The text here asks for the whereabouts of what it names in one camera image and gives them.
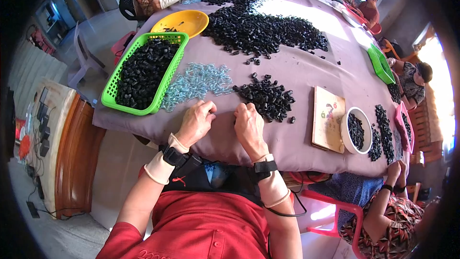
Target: white bowl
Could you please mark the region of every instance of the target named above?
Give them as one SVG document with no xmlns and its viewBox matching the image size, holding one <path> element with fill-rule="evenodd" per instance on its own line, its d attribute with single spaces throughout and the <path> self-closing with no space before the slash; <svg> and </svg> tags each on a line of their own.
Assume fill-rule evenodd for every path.
<svg viewBox="0 0 460 259">
<path fill-rule="evenodd" d="M 361 120 L 362 128 L 364 129 L 364 145 L 361 149 L 355 147 L 353 142 L 351 141 L 350 131 L 348 130 L 348 115 L 353 113 L 356 118 Z M 340 122 L 340 133 L 342 135 L 342 141 L 345 147 L 348 149 L 349 152 L 353 154 L 367 154 L 372 146 L 372 129 L 371 123 L 369 122 L 368 117 L 364 114 L 364 112 L 359 109 L 358 107 L 352 107 L 348 109 L 347 113 L 342 117 Z"/>
</svg>

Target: wrist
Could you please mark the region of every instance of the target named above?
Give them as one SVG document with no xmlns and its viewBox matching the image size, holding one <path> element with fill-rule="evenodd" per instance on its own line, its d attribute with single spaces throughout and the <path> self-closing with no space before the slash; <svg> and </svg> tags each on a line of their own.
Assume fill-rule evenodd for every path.
<svg viewBox="0 0 460 259">
<path fill-rule="evenodd" d="M 268 145 L 265 141 L 257 141 L 246 150 L 246 153 L 249 155 L 251 162 L 256 162 L 269 153 Z"/>
<path fill-rule="evenodd" d="M 394 187 L 396 185 L 396 180 L 397 180 L 397 178 L 395 178 L 393 176 L 388 176 L 388 178 L 385 181 L 385 184 L 389 185 L 391 187 Z"/>
<path fill-rule="evenodd" d="M 176 150 L 181 153 L 187 153 L 190 150 L 190 146 L 192 146 L 189 140 L 181 137 L 180 131 L 174 135 L 172 133 L 170 134 L 168 144 L 169 146 L 176 148 Z"/>
</svg>

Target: red chair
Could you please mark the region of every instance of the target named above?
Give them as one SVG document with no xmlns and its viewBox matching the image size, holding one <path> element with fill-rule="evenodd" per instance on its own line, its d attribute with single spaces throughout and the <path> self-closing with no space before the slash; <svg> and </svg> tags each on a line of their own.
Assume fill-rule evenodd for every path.
<svg viewBox="0 0 460 259">
<path fill-rule="evenodd" d="M 377 35 L 380 32 L 382 32 L 382 25 L 380 25 L 379 23 L 376 23 L 374 26 L 372 26 L 372 28 L 369 29 L 369 31 L 371 32 L 372 35 Z"/>
<path fill-rule="evenodd" d="M 123 52 L 126 49 L 126 46 L 129 44 L 127 40 L 136 34 L 135 31 L 130 31 L 128 32 L 125 36 L 123 36 L 120 40 L 118 40 L 110 49 L 113 54 L 115 54 L 115 59 L 114 59 L 114 65 L 117 65 L 118 61 L 121 58 L 121 55 L 123 55 Z"/>
<path fill-rule="evenodd" d="M 355 256 L 358 259 L 366 259 L 366 257 L 363 256 L 361 252 L 359 252 L 359 248 L 358 248 L 358 240 L 359 240 L 359 235 L 361 233 L 361 227 L 362 227 L 362 221 L 363 221 L 362 208 L 358 205 L 344 203 L 344 202 L 332 199 L 330 197 L 321 195 L 311 190 L 303 190 L 301 194 L 302 194 L 302 197 L 311 198 L 311 199 L 319 200 L 319 201 L 330 203 L 330 204 L 335 204 L 336 206 L 334 227 L 332 228 L 332 230 L 307 227 L 307 231 L 309 232 L 340 238 L 339 232 L 337 231 L 337 220 L 339 219 L 339 210 L 342 209 L 342 210 L 346 210 L 348 212 L 356 214 L 356 216 L 358 217 L 358 221 L 356 224 L 356 231 L 353 236 L 353 244 L 351 245 L 351 248 L 353 249 L 353 252 L 355 253 Z"/>
</svg>

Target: hand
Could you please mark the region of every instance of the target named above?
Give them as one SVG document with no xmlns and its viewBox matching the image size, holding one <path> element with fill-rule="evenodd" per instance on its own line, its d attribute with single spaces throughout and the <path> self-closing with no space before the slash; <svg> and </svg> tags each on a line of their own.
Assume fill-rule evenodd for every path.
<svg viewBox="0 0 460 259">
<path fill-rule="evenodd" d="M 182 126 L 175 134 L 177 140 L 186 148 L 190 148 L 210 130 L 211 122 L 216 118 L 210 113 L 216 111 L 217 107 L 212 101 L 198 101 L 185 113 Z"/>
<path fill-rule="evenodd" d="M 399 161 L 393 162 L 388 166 L 386 173 L 388 175 L 387 178 L 387 184 L 394 186 L 396 184 L 396 180 L 399 178 L 399 175 L 401 174 L 401 165 L 399 164 Z"/>
<path fill-rule="evenodd" d="M 401 166 L 401 174 L 399 175 L 398 179 L 396 180 L 396 184 L 399 186 L 399 187 L 405 187 L 407 185 L 406 183 L 406 171 L 407 169 L 409 168 L 409 166 L 406 165 L 405 162 L 403 162 L 402 160 L 398 160 L 399 162 L 399 165 Z"/>
<path fill-rule="evenodd" d="M 262 136 L 264 131 L 264 119 L 257 113 L 254 104 L 247 106 L 240 103 L 234 113 L 236 117 L 235 132 L 251 162 L 267 155 L 268 145 Z"/>
</svg>

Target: red plastic stool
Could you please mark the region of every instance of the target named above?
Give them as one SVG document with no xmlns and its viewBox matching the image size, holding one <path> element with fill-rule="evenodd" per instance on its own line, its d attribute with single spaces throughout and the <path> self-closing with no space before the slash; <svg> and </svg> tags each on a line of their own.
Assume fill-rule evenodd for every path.
<svg viewBox="0 0 460 259">
<path fill-rule="evenodd" d="M 121 55 L 123 54 L 123 52 L 125 51 L 125 43 L 126 41 L 128 40 L 128 38 L 131 36 L 131 35 L 135 35 L 136 32 L 135 31 L 130 31 L 128 32 L 125 36 L 123 36 L 120 40 L 118 40 L 113 46 L 112 48 L 110 49 L 112 51 L 113 54 L 115 54 L 115 59 L 114 59 L 114 65 L 117 65 L 118 63 L 118 60 L 120 60 L 121 58 Z"/>
<path fill-rule="evenodd" d="M 342 210 L 346 210 L 348 212 L 356 214 L 356 216 L 358 218 L 358 221 L 356 223 L 356 231 L 355 231 L 355 234 L 353 236 L 353 244 L 351 245 L 351 248 L 353 249 L 353 252 L 355 253 L 355 256 L 358 259 L 366 259 L 366 257 L 363 256 L 361 254 L 361 252 L 359 252 L 359 248 L 358 248 L 358 240 L 359 240 L 359 235 L 361 233 L 361 227 L 362 227 L 362 221 L 363 221 L 362 208 L 360 206 L 358 206 L 358 205 L 350 204 L 350 203 L 344 203 L 342 201 L 332 199 L 330 197 L 321 195 L 321 194 L 316 193 L 316 192 L 311 191 L 311 190 L 303 190 L 301 194 L 302 194 L 302 197 L 307 197 L 307 198 L 319 200 L 319 201 L 322 201 L 322 202 L 335 204 L 335 219 L 334 219 L 334 227 L 332 228 L 332 230 L 307 227 L 307 231 L 309 231 L 309 232 L 340 238 L 339 231 L 337 230 L 337 221 L 339 219 L 339 210 L 342 209 Z"/>
</svg>

